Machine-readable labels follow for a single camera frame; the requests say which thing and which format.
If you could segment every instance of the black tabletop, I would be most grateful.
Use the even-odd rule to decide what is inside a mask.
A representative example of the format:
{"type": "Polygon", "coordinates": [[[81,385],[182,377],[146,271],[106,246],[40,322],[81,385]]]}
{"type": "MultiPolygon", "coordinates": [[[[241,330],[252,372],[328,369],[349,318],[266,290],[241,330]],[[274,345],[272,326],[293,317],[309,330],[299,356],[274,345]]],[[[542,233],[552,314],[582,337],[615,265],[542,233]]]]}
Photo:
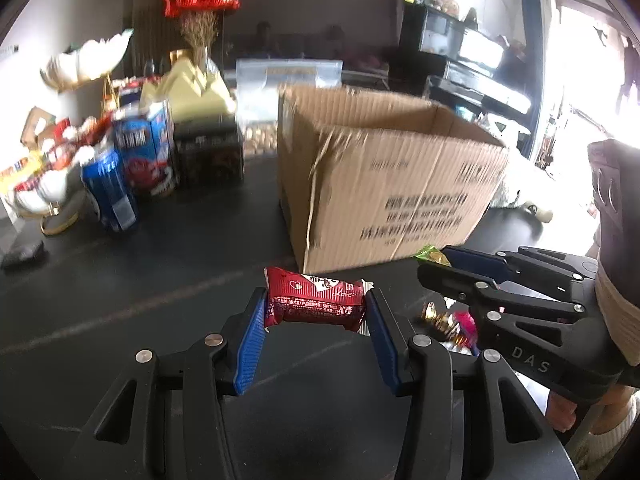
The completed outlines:
{"type": "MultiPolygon", "coordinates": [[[[266,265],[296,269],[273,159],[249,162],[241,186],[176,192],[141,210],[130,234],[78,222],[46,239],[44,264],[0,274],[0,423],[42,480],[58,478],[138,350],[188,348],[244,309],[266,265]]],[[[553,225],[489,210],[466,246],[538,245],[553,225]]],[[[17,244],[41,237],[30,223],[17,244]]],[[[425,300],[442,302],[419,285],[416,267],[406,259],[333,276],[374,282],[392,309],[412,314],[425,300]]],[[[270,331],[254,385],[227,402],[225,416],[244,478],[380,480],[392,478],[408,409],[383,384],[367,337],[290,323],[270,331]]]]}

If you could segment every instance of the red candy wrapper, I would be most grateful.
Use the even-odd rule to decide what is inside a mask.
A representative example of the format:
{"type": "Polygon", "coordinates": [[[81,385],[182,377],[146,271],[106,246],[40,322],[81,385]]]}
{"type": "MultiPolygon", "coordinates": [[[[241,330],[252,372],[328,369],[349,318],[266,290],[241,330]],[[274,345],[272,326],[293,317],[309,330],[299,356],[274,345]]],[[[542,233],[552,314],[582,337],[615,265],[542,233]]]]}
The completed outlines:
{"type": "Polygon", "coordinates": [[[342,325],[357,332],[365,313],[364,295],[372,283],[339,282],[297,274],[278,267],[264,269],[269,303],[264,326],[283,321],[342,325]]]}

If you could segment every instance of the silver bolt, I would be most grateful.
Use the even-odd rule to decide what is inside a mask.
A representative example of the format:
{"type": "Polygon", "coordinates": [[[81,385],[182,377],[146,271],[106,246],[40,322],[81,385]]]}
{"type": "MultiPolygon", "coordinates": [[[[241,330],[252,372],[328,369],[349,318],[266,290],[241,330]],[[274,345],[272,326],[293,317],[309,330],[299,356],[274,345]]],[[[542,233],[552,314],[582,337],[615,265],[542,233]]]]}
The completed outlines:
{"type": "Polygon", "coordinates": [[[148,363],[151,361],[151,358],[154,356],[154,353],[151,350],[141,350],[136,354],[136,361],[139,363],[148,363]]]}
{"type": "Polygon", "coordinates": [[[494,350],[493,348],[489,348],[482,352],[482,357],[484,357],[490,363],[497,363],[500,360],[500,352],[494,350]]]}
{"type": "Polygon", "coordinates": [[[424,334],[414,335],[412,341],[414,342],[414,345],[422,347],[429,346],[431,344],[431,338],[424,334]]]}
{"type": "Polygon", "coordinates": [[[209,334],[204,338],[204,344],[207,346],[220,346],[223,341],[220,334],[209,334]]]}

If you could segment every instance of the soda can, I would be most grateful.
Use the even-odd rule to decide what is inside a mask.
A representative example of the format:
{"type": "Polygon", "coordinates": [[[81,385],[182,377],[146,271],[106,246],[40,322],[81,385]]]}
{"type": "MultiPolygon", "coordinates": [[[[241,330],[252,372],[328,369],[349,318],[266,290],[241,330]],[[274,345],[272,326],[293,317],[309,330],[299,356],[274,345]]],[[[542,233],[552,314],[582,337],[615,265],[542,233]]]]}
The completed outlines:
{"type": "Polygon", "coordinates": [[[116,149],[108,148],[82,166],[81,176],[98,220],[107,229],[125,231],[138,221],[136,201],[116,149]]]}

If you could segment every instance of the television screen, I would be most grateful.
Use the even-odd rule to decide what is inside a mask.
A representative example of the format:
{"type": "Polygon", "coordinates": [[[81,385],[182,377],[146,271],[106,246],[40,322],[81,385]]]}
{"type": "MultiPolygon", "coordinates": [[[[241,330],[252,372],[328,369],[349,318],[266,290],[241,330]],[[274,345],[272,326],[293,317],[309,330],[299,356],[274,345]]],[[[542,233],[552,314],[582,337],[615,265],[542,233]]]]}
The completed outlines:
{"type": "Polygon", "coordinates": [[[240,0],[225,16],[225,70],[238,59],[339,59],[344,70],[386,75],[403,0],[240,0]]]}

